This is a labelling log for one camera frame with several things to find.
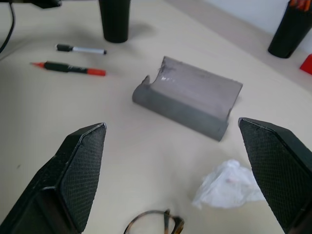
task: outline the white wall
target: white wall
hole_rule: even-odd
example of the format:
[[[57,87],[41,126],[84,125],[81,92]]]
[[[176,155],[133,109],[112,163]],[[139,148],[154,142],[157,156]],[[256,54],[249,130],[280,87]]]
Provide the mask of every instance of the white wall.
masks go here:
[[[289,0],[204,0],[262,30],[277,30]],[[300,44],[312,53],[312,31]]]

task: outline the table surface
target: table surface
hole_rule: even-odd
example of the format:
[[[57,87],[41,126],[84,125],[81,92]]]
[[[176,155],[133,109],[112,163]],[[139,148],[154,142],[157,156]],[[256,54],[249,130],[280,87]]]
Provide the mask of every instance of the table surface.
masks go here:
[[[161,0],[132,2],[130,38],[123,44],[103,40],[97,2],[15,9],[17,25],[0,56],[0,221],[68,134],[106,122],[100,180],[84,233],[120,234],[140,212],[167,208],[185,219],[183,233],[283,233],[265,201],[231,210],[198,210],[191,201],[202,177],[221,162],[234,158],[250,167],[239,117],[289,128],[312,148],[312,78],[298,70],[304,53],[274,58],[257,33],[253,43],[263,47],[257,57]],[[0,5],[0,19],[4,38],[10,26],[6,5]],[[104,47],[108,54],[60,53],[57,43]],[[220,143],[132,103],[134,89],[146,75],[156,77],[164,55],[244,84]],[[103,68],[107,76],[29,64],[46,60]]]

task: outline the crumpled white tissue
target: crumpled white tissue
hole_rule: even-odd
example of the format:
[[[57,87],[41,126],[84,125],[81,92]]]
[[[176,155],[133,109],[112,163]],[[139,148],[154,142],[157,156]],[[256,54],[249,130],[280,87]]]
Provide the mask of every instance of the crumpled white tissue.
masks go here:
[[[193,205],[202,208],[207,203],[216,208],[240,207],[249,201],[265,200],[253,173],[238,161],[229,160],[203,178]]]

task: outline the black cable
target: black cable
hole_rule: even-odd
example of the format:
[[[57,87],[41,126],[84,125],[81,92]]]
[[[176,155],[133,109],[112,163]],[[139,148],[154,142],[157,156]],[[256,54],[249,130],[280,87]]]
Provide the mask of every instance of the black cable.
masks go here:
[[[13,9],[12,3],[13,3],[13,1],[11,0],[9,2],[9,6],[10,6],[11,14],[12,14],[12,25],[11,25],[11,28],[10,28],[8,36],[6,37],[6,39],[5,39],[4,43],[2,44],[2,46],[0,47],[0,54],[5,49],[6,45],[8,44],[9,39],[10,39],[10,37],[12,35],[12,32],[13,32],[14,26],[15,26],[15,13],[14,13],[14,9]]]

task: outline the black cup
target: black cup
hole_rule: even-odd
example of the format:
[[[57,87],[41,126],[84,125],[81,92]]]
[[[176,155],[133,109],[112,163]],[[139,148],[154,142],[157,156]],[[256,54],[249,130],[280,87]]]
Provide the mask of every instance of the black cup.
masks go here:
[[[130,0],[98,0],[104,38],[112,43],[128,40]]]
[[[284,17],[269,46],[269,53],[288,59],[312,28],[312,13],[287,6]]]

